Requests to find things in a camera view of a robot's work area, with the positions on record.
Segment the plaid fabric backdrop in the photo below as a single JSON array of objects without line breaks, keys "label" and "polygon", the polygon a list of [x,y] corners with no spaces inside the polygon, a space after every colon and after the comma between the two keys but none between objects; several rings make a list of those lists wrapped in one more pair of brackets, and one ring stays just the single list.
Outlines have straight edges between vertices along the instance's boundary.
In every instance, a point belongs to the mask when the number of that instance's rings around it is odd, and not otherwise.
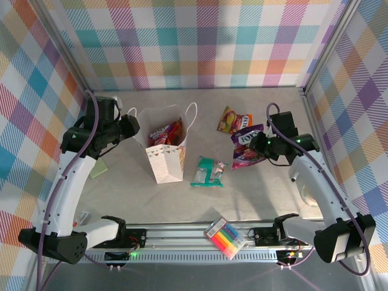
[{"label": "plaid fabric backdrop", "polygon": [[347,0],[45,2],[91,88],[133,90],[301,84]]},{"label": "plaid fabric backdrop", "polygon": [[387,1],[361,3],[311,99],[337,181],[376,220],[379,273],[388,273],[387,15]]},{"label": "plaid fabric backdrop", "polygon": [[19,290],[32,252],[18,242],[42,210],[59,140],[83,94],[27,0],[0,2],[0,290]]}]

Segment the white paper bag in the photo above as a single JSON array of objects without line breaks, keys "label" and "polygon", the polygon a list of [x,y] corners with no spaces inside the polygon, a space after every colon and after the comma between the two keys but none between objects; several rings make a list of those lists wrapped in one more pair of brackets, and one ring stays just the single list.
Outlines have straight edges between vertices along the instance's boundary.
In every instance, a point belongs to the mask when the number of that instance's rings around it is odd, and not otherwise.
[{"label": "white paper bag", "polygon": [[[195,106],[195,116],[189,124],[186,114],[192,105]],[[140,131],[134,138],[144,149],[158,184],[183,181],[187,132],[193,125],[197,112],[198,107],[193,102],[185,112],[181,110],[180,106],[171,105],[164,108],[146,108],[136,116],[140,125]],[[149,147],[151,133],[172,124],[179,118],[182,118],[183,123],[183,133],[179,139],[179,145],[160,144]]]}]

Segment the gray table surface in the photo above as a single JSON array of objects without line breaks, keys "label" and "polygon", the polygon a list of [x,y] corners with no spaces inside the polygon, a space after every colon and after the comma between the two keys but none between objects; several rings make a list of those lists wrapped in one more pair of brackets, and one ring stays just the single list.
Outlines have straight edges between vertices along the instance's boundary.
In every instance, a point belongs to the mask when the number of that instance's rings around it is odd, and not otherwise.
[{"label": "gray table surface", "polygon": [[[288,178],[287,167],[268,161],[232,171],[233,144],[230,135],[216,131],[229,105],[238,114],[253,114],[254,124],[265,123],[266,107],[276,102],[281,111],[293,113],[299,133],[311,133],[301,97],[296,88],[158,90],[142,92],[97,92],[117,95],[123,112],[136,107],[164,107],[178,104],[186,108],[198,104],[198,117],[189,130],[183,182],[157,184],[151,166],[134,139],[128,139],[104,157],[108,171],[88,179],[77,213],[91,213],[90,221],[102,215],[123,218],[127,223],[211,221],[222,214],[228,220],[274,219],[286,213],[304,218],[321,218],[317,207],[306,205]],[[224,188],[191,187],[199,156],[229,164]]]}]

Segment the paper bag handle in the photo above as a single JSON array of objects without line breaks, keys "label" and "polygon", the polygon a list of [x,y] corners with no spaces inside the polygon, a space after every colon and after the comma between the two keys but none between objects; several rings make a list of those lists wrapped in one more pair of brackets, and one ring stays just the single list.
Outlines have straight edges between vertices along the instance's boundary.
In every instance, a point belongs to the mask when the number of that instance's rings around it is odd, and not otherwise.
[{"label": "paper bag handle", "polygon": [[127,114],[129,115],[129,113],[130,113],[133,109],[135,109],[135,117],[137,117],[137,115],[138,115],[138,110],[136,109],[136,107],[132,107],[130,110],[128,110]]},{"label": "paper bag handle", "polygon": [[195,119],[196,119],[196,115],[197,115],[197,113],[198,113],[198,106],[196,105],[195,102],[193,102],[193,103],[191,103],[191,104],[187,107],[186,112],[185,112],[185,115],[187,115],[187,112],[189,111],[189,108],[190,108],[192,105],[195,106],[195,115],[194,115],[194,119],[193,119],[192,123],[189,125],[189,127],[187,128],[186,131],[188,131],[189,128],[191,128],[191,126],[193,125],[193,123],[194,123],[194,121],[195,121]]}]

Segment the teal snack package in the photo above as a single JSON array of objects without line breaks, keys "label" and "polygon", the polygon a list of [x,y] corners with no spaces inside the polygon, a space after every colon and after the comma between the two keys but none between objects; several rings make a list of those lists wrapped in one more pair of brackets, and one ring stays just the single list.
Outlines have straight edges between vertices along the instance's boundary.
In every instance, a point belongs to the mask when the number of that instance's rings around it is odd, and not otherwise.
[{"label": "teal snack package", "polygon": [[221,183],[221,177],[226,166],[227,164],[224,162],[200,156],[198,170],[190,185],[194,187],[224,187]]}]

